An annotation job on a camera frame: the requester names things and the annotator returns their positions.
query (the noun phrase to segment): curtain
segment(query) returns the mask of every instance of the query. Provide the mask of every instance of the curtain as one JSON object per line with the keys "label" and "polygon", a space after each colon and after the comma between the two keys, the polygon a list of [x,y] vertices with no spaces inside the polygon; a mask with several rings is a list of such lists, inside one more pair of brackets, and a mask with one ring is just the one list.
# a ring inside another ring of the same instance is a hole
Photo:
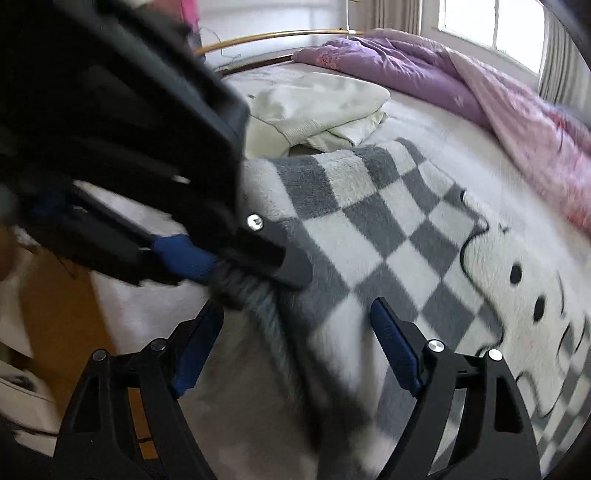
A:
{"label": "curtain", "polygon": [[422,0],[374,0],[374,27],[421,34]]}
{"label": "curtain", "polygon": [[540,96],[551,103],[578,103],[589,69],[560,21],[545,9],[545,59],[540,76]]}

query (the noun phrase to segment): metal bolt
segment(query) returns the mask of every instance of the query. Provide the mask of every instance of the metal bolt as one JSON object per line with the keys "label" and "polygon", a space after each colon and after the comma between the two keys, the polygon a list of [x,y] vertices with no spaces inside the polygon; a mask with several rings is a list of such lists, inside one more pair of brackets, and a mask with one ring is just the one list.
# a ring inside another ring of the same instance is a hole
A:
{"label": "metal bolt", "polygon": [[102,362],[105,358],[107,358],[107,350],[103,350],[102,348],[92,354],[92,359],[95,362]]}
{"label": "metal bolt", "polygon": [[488,356],[491,357],[495,362],[500,362],[503,360],[503,354],[496,349],[489,350]]}
{"label": "metal bolt", "polygon": [[152,343],[150,344],[150,348],[154,352],[161,352],[162,350],[164,350],[166,348],[166,339],[156,338],[156,340],[152,340]]}
{"label": "metal bolt", "polygon": [[253,213],[246,218],[246,224],[249,229],[255,232],[258,232],[264,226],[261,216],[256,213]]}
{"label": "metal bolt", "polygon": [[437,353],[443,352],[443,349],[445,348],[445,345],[439,340],[431,340],[428,345],[431,350]]}

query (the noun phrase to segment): cartoon eye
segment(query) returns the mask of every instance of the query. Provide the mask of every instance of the cartoon eye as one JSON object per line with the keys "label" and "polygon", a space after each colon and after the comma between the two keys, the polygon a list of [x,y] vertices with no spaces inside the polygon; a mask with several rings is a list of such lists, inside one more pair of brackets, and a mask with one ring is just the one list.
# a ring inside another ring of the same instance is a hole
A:
{"label": "cartoon eye", "polygon": [[511,268],[511,275],[509,276],[511,284],[517,285],[521,281],[522,276],[523,270],[521,269],[521,265],[519,265],[518,263],[514,263],[513,267]]}
{"label": "cartoon eye", "polygon": [[535,301],[534,305],[534,323],[539,322],[542,317],[544,316],[544,311],[546,310],[546,296],[540,295],[538,299]]}

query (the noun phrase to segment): window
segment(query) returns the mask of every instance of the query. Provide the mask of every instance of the window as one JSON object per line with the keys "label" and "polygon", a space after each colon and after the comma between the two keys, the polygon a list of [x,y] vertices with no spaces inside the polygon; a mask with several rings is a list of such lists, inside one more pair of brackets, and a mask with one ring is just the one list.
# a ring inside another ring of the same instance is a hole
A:
{"label": "window", "polygon": [[544,7],[537,0],[441,0],[439,29],[540,72]]}

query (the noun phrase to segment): window frame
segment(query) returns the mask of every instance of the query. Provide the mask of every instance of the window frame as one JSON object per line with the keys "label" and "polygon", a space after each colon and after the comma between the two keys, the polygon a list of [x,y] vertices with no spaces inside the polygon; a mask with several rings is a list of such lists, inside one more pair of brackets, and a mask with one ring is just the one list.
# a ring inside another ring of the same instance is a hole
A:
{"label": "window frame", "polygon": [[446,29],[445,28],[446,0],[439,0],[439,17],[437,19],[437,25],[435,26],[435,28],[437,30],[439,30],[441,33],[445,33],[446,35],[451,35],[452,37],[456,37],[461,40],[470,42],[471,44],[476,45],[480,48],[485,48],[486,50],[489,50],[489,51],[495,53],[496,55],[502,57],[504,60],[510,61],[511,63],[516,65],[517,67],[525,69],[526,71],[530,72],[533,75],[536,75],[539,78],[542,74],[542,67],[544,65],[545,49],[542,52],[542,58],[540,59],[540,68],[536,72],[535,70],[531,70],[526,65],[523,65],[519,60],[513,58],[511,55],[499,50],[496,47],[496,41],[497,41],[498,33],[499,33],[499,4],[500,4],[500,0],[495,0],[495,29],[493,31],[492,45],[486,45],[484,43],[480,43],[480,42],[475,41],[471,38],[467,38],[458,32],[454,32],[454,31]]}

